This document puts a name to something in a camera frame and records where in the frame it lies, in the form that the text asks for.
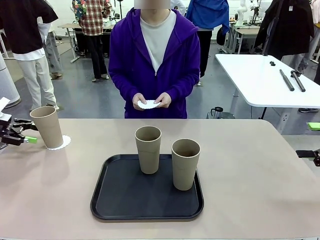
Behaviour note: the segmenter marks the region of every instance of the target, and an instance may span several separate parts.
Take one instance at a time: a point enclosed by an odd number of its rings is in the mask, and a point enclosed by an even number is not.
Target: plaid shirt
[[[109,0],[86,0],[85,5],[86,13],[81,18],[83,34],[87,36],[102,35],[104,31],[102,12],[111,7]]]

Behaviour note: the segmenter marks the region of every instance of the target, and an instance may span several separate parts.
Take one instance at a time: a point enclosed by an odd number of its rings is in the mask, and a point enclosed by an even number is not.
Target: hand
[[[132,102],[133,102],[134,109],[139,111],[144,111],[144,109],[138,106],[138,101],[141,101],[143,104],[147,104],[145,97],[141,93],[137,93],[136,95],[134,95]]]
[[[160,103],[157,108],[168,108],[171,104],[171,97],[168,93],[164,92],[154,101],[154,104]]]

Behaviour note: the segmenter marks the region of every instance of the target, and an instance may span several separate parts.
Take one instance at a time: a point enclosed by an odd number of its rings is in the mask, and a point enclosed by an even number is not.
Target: purple hoodie
[[[140,9],[131,9],[113,28],[110,38],[109,74],[126,101],[126,119],[186,119],[186,97],[200,76],[198,28],[176,13],[176,22],[167,44],[163,63],[155,72],[140,26]],[[133,97],[141,93],[155,100],[166,92],[169,108],[135,110]]]

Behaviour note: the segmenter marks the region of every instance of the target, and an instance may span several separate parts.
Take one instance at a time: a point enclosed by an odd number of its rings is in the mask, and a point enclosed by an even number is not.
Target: black coat
[[[255,47],[266,41],[267,29],[276,16],[280,1],[284,2],[268,54],[281,59],[286,55],[308,53],[310,37],[314,36],[314,22],[308,0],[273,0],[265,12]]]
[[[44,0],[0,0],[0,29],[4,29],[13,53],[27,54],[43,47],[38,17],[44,24],[58,19]]]

